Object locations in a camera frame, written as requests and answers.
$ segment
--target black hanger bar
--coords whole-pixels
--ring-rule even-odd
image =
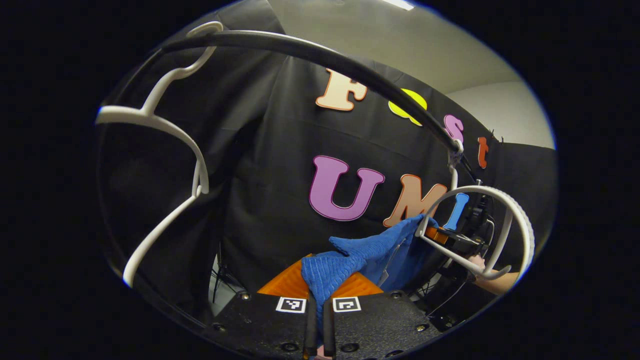
[[[415,120],[430,129],[436,139],[445,145],[447,149],[450,151],[458,151],[456,143],[428,111],[423,109],[409,95],[377,72],[327,47],[300,38],[267,31],[225,30],[172,42],[158,49],[138,68],[115,96],[114,99],[117,100],[115,102],[123,99],[126,91],[133,87],[132,84],[135,78],[140,78],[141,74],[151,68],[153,63],[163,54],[208,46],[230,46],[274,51],[328,67],[363,84],[372,91],[392,101]],[[464,155],[462,156],[461,164],[475,182],[476,177],[473,175],[471,166]]]

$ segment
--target blue towel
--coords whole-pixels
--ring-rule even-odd
[[[402,245],[387,267],[389,278],[382,284],[381,289],[396,290],[413,279],[419,272],[419,265],[426,253],[433,250],[432,247],[420,246],[425,245],[423,241],[412,241],[413,234],[423,218],[424,214],[408,218],[381,234],[363,239],[332,236],[329,241],[338,251],[323,252],[314,257],[302,259],[302,278],[316,298],[320,334],[322,334],[323,305],[331,294],[357,271],[377,284],[385,265],[401,242]],[[432,218],[428,221],[432,226],[438,226]]]

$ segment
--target ceiling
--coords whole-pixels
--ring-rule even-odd
[[[288,35],[395,67],[443,94],[521,81],[495,52],[433,10],[381,0],[269,0]]]

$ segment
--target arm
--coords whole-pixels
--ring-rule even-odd
[[[469,261],[479,265],[480,267],[484,267],[484,259],[478,255],[474,255],[469,258]],[[498,270],[491,270],[492,273],[498,272]],[[519,272],[510,272],[500,276],[495,280],[484,280],[482,278],[477,278],[474,284],[478,285],[482,289],[489,291],[495,295],[503,295],[516,283],[518,279]]]

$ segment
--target purple letter u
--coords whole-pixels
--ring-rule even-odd
[[[320,215],[338,221],[351,221],[361,217],[369,206],[376,186],[385,181],[385,176],[381,173],[361,168],[358,170],[361,181],[356,199],[350,207],[342,208],[333,203],[333,192],[338,185],[338,178],[349,170],[349,165],[329,156],[316,156],[314,164],[316,164],[316,176],[309,193],[311,207]]]

